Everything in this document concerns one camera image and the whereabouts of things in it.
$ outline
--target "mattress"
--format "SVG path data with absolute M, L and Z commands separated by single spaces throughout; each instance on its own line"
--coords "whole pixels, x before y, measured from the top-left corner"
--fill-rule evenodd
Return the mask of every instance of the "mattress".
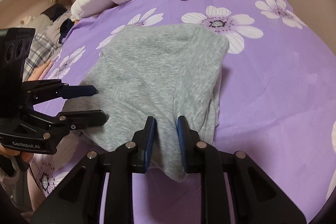
M 309 222 L 326 201 L 336 167 L 336 58 L 286 0 L 132 0 L 76 24 L 46 79 L 78 85 L 125 25 L 179 23 L 204 25 L 230 41 L 215 146 L 245 151 Z M 63 104 L 56 99 L 35 110 L 55 116 Z M 55 155 L 35 155 L 31 171 L 43 193 L 92 149 L 70 134 Z M 133 174 L 134 222 L 200 223 L 200 196 L 196 174 L 182 183 L 157 169 Z

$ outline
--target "camera lens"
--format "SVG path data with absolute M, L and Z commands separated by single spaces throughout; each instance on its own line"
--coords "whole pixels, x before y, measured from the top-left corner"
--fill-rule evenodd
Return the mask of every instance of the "camera lens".
M 30 50 L 30 44 L 31 44 L 31 40 L 29 39 L 27 41 L 26 48 L 25 48 L 26 52 Z
M 23 46 L 24 46 L 24 41 L 20 40 L 20 42 L 19 42 L 19 44 L 17 44 L 17 48 L 16 48 L 16 58 L 19 58 L 19 56 L 22 54 Z
M 12 59 L 13 53 L 14 53 L 14 46 L 13 46 L 13 44 L 11 44 L 7 49 L 7 54 L 6 54 L 6 61 L 7 62 L 9 62 Z

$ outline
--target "blue gripper pad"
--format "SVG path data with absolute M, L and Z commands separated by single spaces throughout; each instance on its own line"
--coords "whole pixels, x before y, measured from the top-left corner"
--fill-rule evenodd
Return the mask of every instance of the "blue gripper pad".
M 147 143 L 146 143 L 146 149 L 145 149 L 145 157 L 144 157 L 144 168 L 145 168 L 146 172 L 148 170 L 148 167 L 151 164 L 152 150 L 153 150 L 153 145 L 154 145 L 155 129 L 156 129 L 156 120 L 152 119 L 151 124 L 150 124 L 150 128 L 149 128 L 149 133 L 148 133 L 148 138 L 147 138 Z
M 184 167 L 184 170 L 186 171 L 187 162 L 186 162 L 186 146 L 185 146 L 185 140 L 184 140 L 184 134 L 183 134 L 183 127 L 182 127 L 182 124 L 184 122 L 183 119 L 184 117 L 177 118 L 177 135 L 178 135 L 178 141 L 180 144 L 182 165 Z

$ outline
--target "bolt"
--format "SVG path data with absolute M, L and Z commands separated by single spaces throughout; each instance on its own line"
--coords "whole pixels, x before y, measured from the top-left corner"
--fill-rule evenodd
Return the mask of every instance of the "bolt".
M 246 157 L 246 153 L 244 151 L 237 151 L 236 157 L 240 159 L 244 159 Z
M 48 132 L 43 134 L 43 138 L 44 138 L 45 140 L 48 140 L 50 137 L 51 137 L 51 136 L 50 136 L 50 133 L 48 133 Z
M 127 143 L 125 144 L 125 146 L 126 146 L 128 149 L 130 149 L 130 148 L 134 148 L 134 147 L 136 146 L 136 144 L 135 144 L 135 142 L 127 142 Z
M 90 151 L 86 154 L 86 156 L 91 160 L 94 159 L 97 156 L 97 152 L 96 151 Z
M 200 149 L 206 148 L 207 147 L 207 143 L 205 142 L 197 142 L 196 146 Z

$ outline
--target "purple bedsheet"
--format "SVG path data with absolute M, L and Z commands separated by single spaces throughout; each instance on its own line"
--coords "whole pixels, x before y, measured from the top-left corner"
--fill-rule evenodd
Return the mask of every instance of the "purple bedsheet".
M 183 22 L 230 40 L 217 148 L 246 151 L 312 220 L 336 168 L 336 58 L 286 0 L 133 0 L 75 25 L 46 78 L 79 84 L 124 25 Z M 63 104 L 57 99 L 35 109 L 55 116 Z M 36 155 L 32 162 L 45 195 L 92 149 L 73 135 L 60 147 L 56 155 Z M 179 184 L 160 170 L 135 174 L 133 204 L 136 224 L 199 223 L 200 178 L 190 175 Z

